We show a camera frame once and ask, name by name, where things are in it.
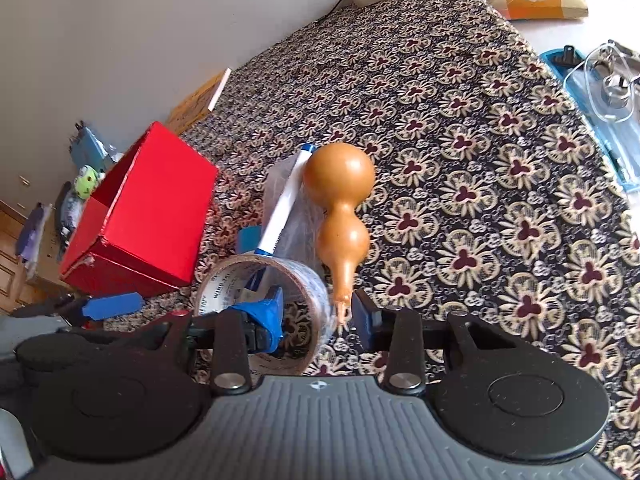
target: black cable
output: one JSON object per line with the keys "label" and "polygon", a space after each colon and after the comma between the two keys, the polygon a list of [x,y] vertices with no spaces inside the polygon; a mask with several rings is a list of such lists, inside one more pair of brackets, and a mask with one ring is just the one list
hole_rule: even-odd
{"label": "black cable", "polygon": [[333,9],[331,9],[328,13],[326,13],[322,18],[318,18],[318,19],[315,21],[315,23],[322,23],[322,22],[324,22],[324,20],[326,20],[326,19],[329,17],[329,15],[331,15],[331,13],[332,13],[332,12],[334,12],[334,10],[335,10],[335,9],[337,9],[338,5],[340,5],[340,3],[341,3],[342,1],[343,1],[343,0],[338,0],[338,2],[334,5],[334,8],[333,8]]}

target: gourd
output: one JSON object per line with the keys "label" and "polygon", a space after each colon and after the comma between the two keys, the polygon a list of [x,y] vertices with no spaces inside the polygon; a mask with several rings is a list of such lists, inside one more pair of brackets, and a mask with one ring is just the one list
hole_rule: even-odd
{"label": "gourd", "polygon": [[369,252],[369,231],[355,209],[371,193],[375,168],[362,150],[335,142],[311,156],[302,181],[309,198],[327,211],[316,251],[331,270],[338,325],[345,327],[351,319],[354,273]]}

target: white cord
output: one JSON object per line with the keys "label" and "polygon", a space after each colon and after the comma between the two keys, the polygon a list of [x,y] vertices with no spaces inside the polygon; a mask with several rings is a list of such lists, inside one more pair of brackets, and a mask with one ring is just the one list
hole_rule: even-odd
{"label": "white cord", "polygon": [[[631,111],[626,115],[626,117],[619,119],[617,118],[615,115],[603,115],[601,114],[597,109],[596,109],[596,104],[593,100],[593,93],[591,92],[591,85],[589,84],[589,73],[588,73],[588,64],[589,64],[589,60],[591,59],[591,56],[593,56],[593,54],[595,54],[596,52],[599,52],[602,48],[604,47],[609,47],[612,48],[617,54],[618,57],[622,60],[622,63],[625,66],[626,69],[626,80],[629,81],[629,90],[630,90],[630,96],[631,96]],[[577,66],[573,67],[571,70],[569,70],[569,73],[565,76],[564,81],[562,82],[562,87],[566,88],[566,84],[569,80],[569,78],[577,71],[580,70],[580,67],[582,67],[583,72],[584,72],[584,86],[585,86],[585,90],[587,92],[587,97],[589,98],[589,102],[591,104],[591,109],[593,110],[593,113],[596,115],[597,118],[599,118],[601,121],[605,122],[605,123],[613,123],[613,124],[618,124],[618,123],[623,123],[625,121],[628,121],[631,117],[633,117],[633,114],[636,111],[636,92],[634,92],[634,89],[632,88],[632,83],[631,81],[633,80],[633,75],[631,73],[631,69],[629,68],[628,63],[626,62],[625,57],[622,55],[622,52],[620,52],[619,48],[613,44],[613,43],[604,43],[601,44],[599,47],[594,48],[588,55],[587,57],[584,59],[584,61],[578,63]]]}

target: patterned tablecloth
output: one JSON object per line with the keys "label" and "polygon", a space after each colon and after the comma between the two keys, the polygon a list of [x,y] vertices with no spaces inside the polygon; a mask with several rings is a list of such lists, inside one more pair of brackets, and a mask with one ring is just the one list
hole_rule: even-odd
{"label": "patterned tablecloth", "polygon": [[[372,243],[356,284],[424,317],[468,310],[596,377],[612,410],[593,453],[640,476],[640,242],[628,204],[574,102],[485,0],[338,10],[233,72],[184,139],[222,170],[195,282],[109,326],[192,307],[237,230],[260,223],[270,166],[304,142],[350,142],[377,177],[358,210]],[[287,309],[288,344],[305,343],[305,321]],[[385,355],[361,350],[353,330],[335,335],[308,373],[381,374]],[[427,352],[426,371],[442,376],[441,352]]]}

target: green stuffed toy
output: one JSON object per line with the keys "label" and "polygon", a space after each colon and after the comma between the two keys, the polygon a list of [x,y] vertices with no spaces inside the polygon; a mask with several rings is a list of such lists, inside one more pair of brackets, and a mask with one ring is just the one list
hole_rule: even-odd
{"label": "green stuffed toy", "polygon": [[82,200],[87,200],[100,184],[97,171],[91,166],[83,166],[74,180],[74,190]]}

